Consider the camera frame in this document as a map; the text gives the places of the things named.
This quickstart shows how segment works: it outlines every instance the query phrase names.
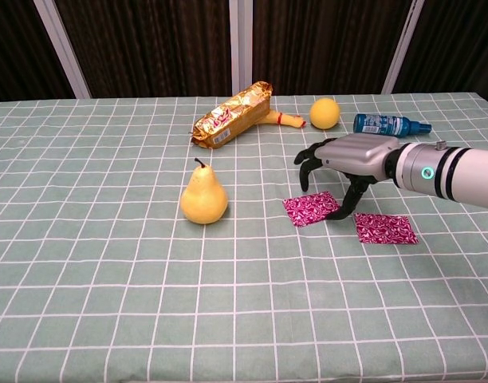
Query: dark brown curtain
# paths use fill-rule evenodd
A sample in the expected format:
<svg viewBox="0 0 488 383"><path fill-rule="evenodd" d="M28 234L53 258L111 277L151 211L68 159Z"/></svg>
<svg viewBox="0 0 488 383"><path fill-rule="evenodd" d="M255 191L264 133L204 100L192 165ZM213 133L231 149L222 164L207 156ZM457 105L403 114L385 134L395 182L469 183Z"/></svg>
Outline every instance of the dark brown curtain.
<svg viewBox="0 0 488 383"><path fill-rule="evenodd" d="M231 93L228 0L56 0L93 97Z"/></svg>
<svg viewBox="0 0 488 383"><path fill-rule="evenodd" d="M488 100L488 0L426 0L394 91Z"/></svg>
<svg viewBox="0 0 488 383"><path fill-rule="evenodd" d="M0 101L74 98L33 4L0 0Z"/></svg>
<svg viewBox="0 0 488 383"><path fill-rule="evenodd" d="M254 0L253 79L275 94L380 93L411 0Z"/></svg>

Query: bottle cap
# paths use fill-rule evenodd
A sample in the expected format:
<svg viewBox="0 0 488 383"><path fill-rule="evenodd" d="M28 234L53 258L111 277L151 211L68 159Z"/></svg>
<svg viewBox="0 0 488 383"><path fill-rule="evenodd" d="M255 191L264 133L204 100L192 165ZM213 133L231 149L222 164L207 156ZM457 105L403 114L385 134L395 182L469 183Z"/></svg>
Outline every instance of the bottle cap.
<svg viewBox="0 0 488 383"><path fill-rule="evenodd" d="M432 131L432 125L430 124L421 124L417 121L411 122L411 134L426 134Z"/></svg>

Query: yellow pear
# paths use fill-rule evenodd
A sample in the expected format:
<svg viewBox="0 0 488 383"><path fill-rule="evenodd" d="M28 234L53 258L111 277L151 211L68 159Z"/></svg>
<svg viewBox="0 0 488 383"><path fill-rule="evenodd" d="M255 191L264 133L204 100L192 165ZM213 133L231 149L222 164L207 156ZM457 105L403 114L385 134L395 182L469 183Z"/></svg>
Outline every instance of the yellow pear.
<svg viewBox="0 0 488 383"><path fill-rule="evenodd" d="M191 222L208 224L218 221L228 206L228 195L211 166L198 158L186 190L180 197L180 209Z"/></svg>

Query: fabric swatch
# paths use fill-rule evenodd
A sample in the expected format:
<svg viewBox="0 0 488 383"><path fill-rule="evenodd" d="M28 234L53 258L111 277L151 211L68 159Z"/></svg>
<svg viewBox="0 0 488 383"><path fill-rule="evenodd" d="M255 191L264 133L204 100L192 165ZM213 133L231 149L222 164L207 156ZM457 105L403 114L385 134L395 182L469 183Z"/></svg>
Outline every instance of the fabric swatch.
<svg viewBox="0 0 488 383"><path fill-rule="evenodd" d="M340 205L328 191L323 191L284 199L283 206L293 225L303 227L323 220L328 213L335 211Z"/></svg>
<svg viewBox="0 0 488 383"><path fill-rule="evenodd" d="M362 243L418 243L409 218L405 215L355 213L357 235Z"/></svg>

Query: spray bottle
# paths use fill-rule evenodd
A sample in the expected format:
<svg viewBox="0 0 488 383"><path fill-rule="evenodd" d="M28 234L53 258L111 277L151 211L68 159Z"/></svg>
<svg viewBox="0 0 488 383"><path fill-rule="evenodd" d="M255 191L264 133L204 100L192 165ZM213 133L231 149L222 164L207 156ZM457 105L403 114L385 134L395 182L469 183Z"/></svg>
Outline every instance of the spray bottle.
<svg viewBox="0 0 488 383"><path fill-rule="evenodd" d="M354 117L353 130L356 133L405 137L413 134L430 133L432 126L430 124L421 124L418 121L410 121L406 117L359 113Z"/></svg>

